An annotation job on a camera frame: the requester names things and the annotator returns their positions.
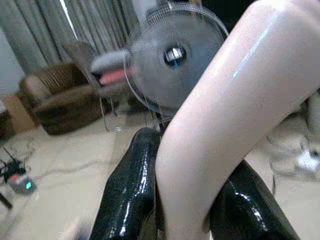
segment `curtain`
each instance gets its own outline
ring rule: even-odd
[[[132,0],[64,0],[79,41],[99,54],[125,47],[138,20]]]
[[[0,24],[26,74],[66,60],[75,40],[59,0],[0,0]]]

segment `electric fan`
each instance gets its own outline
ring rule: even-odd
[[[168,2],[149,11],[124,59],[132,92],[152,111],[173,116],[227,36],[220,19],[201,6]]]

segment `white floor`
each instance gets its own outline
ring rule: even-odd
[[[148,126],[151,117],[147,114]],[[0,239],[57,240],[76,219],[86,217],[93,223],[105,183],[128,148],[135,132],[146,126],[143,113],[116,118],[107,116],[108,124],[129,128],[120,133],[106,132],[102,120],[62,136],[48,136],[39,127],[14,137],[7,147],[26,151],[26,143],[35,152],[26,163],[31,177],[48,170],[72,169],[96,162],[74,173],[55,173],[36,181],[37,191],[31,196],[15,194],[7,185],[0,191],[13,203],[11,211],[0,204]],[[300,118],[286,121],[272,135],[287,138],[296,129],[306,131]],[[273,174],[269,161],[277,149],[264,139],[245,158],[272,189]],[[8,159],[4,152],[0,158]],[[276,200],[303,240],[319,239],[320,184],[276,178]]]

